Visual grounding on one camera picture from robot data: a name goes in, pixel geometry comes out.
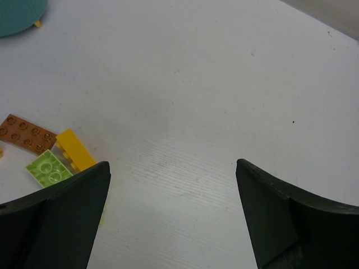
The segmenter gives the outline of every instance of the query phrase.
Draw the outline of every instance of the white table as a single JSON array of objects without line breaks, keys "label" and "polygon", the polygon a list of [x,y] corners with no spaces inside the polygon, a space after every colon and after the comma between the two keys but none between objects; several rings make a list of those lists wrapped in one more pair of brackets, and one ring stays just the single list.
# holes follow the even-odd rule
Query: white table
[{"label": "white table", "polygon": [[[49,0],[0,39],[0,118],[72,128],[112,182],[95,268],[256,268],[245,158],[359,205],[359,46],[277,0]],[[39,190],[0,143],[0,203]]]}]

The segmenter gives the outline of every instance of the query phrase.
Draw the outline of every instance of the small yellow piece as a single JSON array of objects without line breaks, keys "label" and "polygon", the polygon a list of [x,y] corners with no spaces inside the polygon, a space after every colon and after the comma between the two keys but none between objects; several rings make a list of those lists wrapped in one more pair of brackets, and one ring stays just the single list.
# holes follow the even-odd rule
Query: small yellow piece
[{"label": "small yellow piece", "polygon": [[35,25],[37,28],[40,28],[40,27],[41,27],[41,22],[40,22],[40,21],[35,21],[34,25]]},{"label": "small yellow piece", "polygon": [[81,141],[71,129],[64,131],[57,137],[57,147],[63,151],[63,155],[72,160],[71,166],[77,171],[84,171],[96,164]]}]

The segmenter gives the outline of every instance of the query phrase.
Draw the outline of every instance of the toy brick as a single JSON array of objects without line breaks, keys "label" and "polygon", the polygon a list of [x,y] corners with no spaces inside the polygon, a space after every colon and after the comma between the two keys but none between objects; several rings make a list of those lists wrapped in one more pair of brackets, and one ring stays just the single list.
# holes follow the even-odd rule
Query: toy brick
[{"label": "toy brick", "polygon": [[49,150],[26,166],[26,170],[44,188],[72,176],[71,172]]},{"label": "toy brick", "polygon": [[40,155],[53,147],[56,134],[10,114],[0,126],[0,140]]},{"label": "toy brick", "polygon": [[81,141],[71,129],[64,131],[57,137],[56,146],[76,171],[84,171],[96,164]]}]

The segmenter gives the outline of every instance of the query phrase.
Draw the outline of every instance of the green lego brick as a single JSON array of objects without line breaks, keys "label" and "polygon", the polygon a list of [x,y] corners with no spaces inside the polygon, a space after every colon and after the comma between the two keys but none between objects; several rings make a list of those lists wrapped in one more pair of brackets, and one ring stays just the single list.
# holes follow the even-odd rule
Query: green lego brick
[{"label": "green lego brick", "polygon": [[44,188],[72,176],[71,172],[49,150],[26,166],[26,170]]}]

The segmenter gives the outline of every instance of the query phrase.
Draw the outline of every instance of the teal round object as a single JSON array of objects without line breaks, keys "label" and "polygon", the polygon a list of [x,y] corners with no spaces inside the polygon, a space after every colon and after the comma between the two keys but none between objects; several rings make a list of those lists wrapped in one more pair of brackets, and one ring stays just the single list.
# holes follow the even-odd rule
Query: teal round object
[{"label": "teal round object", "polygon": [[0,36],[21,32],[45,13],[47,0],[0,0]]}]

